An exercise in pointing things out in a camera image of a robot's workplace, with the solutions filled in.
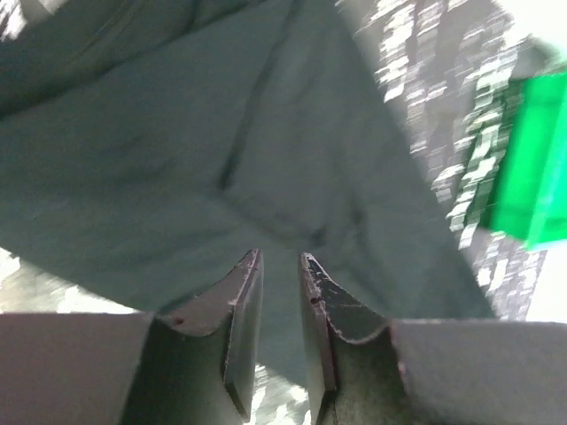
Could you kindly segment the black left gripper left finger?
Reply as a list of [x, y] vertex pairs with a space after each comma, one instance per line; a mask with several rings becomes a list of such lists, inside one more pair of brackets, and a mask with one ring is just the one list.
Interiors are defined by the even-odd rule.
[[263, 256], [165, 315], [5, 313], [4, 424], [240, 424], [252, 410]]

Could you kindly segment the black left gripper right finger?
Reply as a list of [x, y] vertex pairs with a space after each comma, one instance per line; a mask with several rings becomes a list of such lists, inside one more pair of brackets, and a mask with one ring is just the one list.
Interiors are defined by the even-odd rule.
[[299, 258], [314, 424], [563, 424], [566, 327], [393, 320]]

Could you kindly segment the black t shirt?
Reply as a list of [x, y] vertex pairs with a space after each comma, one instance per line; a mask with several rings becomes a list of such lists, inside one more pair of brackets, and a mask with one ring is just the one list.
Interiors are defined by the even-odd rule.
[[258, 360], [299, 384], [301, 252], [382, 315], [493, 316], [331, 1], [69, 1], [3, 42], [1, 245], [146, 311], [261, 249]]

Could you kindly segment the green plastic bin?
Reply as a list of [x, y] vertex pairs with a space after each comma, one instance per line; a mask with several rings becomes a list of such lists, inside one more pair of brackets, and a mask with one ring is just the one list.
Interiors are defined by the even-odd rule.
[[566, 73], [513, 80], [483, 225], [528, 251], [566, 240]]

